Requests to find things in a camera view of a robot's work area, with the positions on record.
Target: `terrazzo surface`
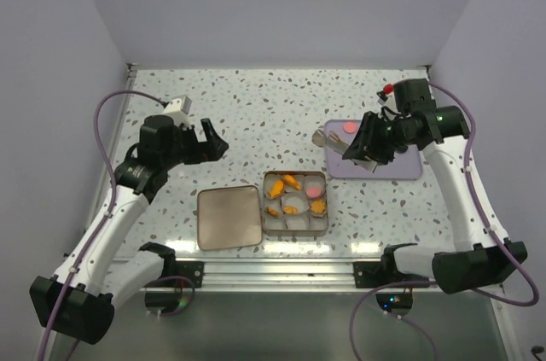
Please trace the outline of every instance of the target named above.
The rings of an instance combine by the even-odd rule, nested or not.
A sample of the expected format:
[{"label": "terrazzo surface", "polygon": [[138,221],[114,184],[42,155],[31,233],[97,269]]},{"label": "terrazzo surface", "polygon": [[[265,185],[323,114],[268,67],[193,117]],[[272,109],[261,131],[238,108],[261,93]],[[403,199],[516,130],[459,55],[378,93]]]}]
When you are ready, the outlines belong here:
[{"label": "terrazzo surface", "polygon": [[[375,92],[386,83],[425,78],[421,70],[141,70],[135,90],[168,99],[188,95],[190,118],[210,118],[229,151],[216,163],[178,166],[152,206],[133,226],[118,258],[144,242],[195,258],[378,257],[387,244],[419,242],[451,249],[452,234],[439,186],[424,163],[421,179],[342,180],[326,172],[324,149],[313,131],[329,119],[361,119],[377,111]],[[132,96],[115,163],[138,139],[146,116],[160,113],[150,100]],[[201,251],[197,246],[197,194],[203,189],[252,184],[262,189],[270,170],[322,171],[328,178],[329,229],[318,238],[268,237],[258,246]]]}]

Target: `orange toy food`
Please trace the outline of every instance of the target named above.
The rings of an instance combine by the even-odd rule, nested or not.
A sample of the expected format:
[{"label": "orange toy food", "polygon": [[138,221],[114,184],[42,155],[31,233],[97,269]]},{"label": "orange toy food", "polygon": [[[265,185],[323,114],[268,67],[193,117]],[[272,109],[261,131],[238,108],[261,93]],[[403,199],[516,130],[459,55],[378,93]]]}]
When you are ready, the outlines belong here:
[{"label": "orange toy food", "polygon": [[298,209],[296,209],[294,206],[285,206],[282,210],[286,214],[298,214]]},{"label": "orange toy food", "polygon": [[323,214],[326,211],[326,202],[313,201],[311,203],[311,211],[316,214]]},{"label": "orange toy food", "polygon": [[265,211],[270,214],[271,216],[273,216],[274,218],[278,218],[279,217],[279,212],[277,210],[275,210],[273,207],[266,207],[265,208]]},{"label": "orange toy food", "polygon": [[273,186],[271,186],[271,190],[270,190],[271,199],[275,199],[276,197],[280,196],[283,191],[284,191],[284,182],[282,180],[277,180],[275,183],[273,183]]},{"label": "orange toy food", "polygon": [[301,186],[299,185],[298,181],[294,178],[292,175],[284,175],[282,177],[282,181],[286,183],[291,188],[294,188],[296,190],[301,190]]}]

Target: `gray wall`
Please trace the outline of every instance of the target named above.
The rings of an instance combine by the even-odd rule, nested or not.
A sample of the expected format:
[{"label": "gray wall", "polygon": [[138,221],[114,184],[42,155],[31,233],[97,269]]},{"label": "gray wall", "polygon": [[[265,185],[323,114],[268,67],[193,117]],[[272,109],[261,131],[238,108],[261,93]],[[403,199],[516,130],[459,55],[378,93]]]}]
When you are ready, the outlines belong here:
[{"label": "gray wall", "polygon": [[92,114],[125,64],[92,0],[0,7],[0,359],[27,360],[41,330],[28,289],[81,237],[102,167]]},{"label": "gray wall", "polygon": [[468,0],[95,0],[127,61],[162,67],[430,64]]},{"label": "gray wall", "polygon": [[[433,66],[433,80],[469,105],[478,124],[474,153],[499,218],[526,243],[526,268],[546,292],[546,0],[470,0]],[[509,278],[508,295],[529,288]],[[546,300],[511,308],[522,348],[546,345]]]}]

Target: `pink circle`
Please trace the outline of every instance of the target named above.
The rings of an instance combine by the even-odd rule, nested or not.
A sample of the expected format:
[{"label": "pink circle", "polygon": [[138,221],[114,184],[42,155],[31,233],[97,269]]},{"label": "pink circle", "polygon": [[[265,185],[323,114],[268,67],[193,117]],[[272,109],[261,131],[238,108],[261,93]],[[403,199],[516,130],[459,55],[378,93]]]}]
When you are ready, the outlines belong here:
[{"label": "pink circle", "polygon": [[318,186],[313,186],[313,187],[310,187],[308,190],[306,190],[305,193],[307,194],[307,197],[309,197],[310,199],[315,199],[321,195],[322,190]]},{"label": "pink circle", "polygon": [[356,133],[356,131],[358,131],[358,125],[355,122],[345,122],[343,124],[343,130],[347,133]]}]

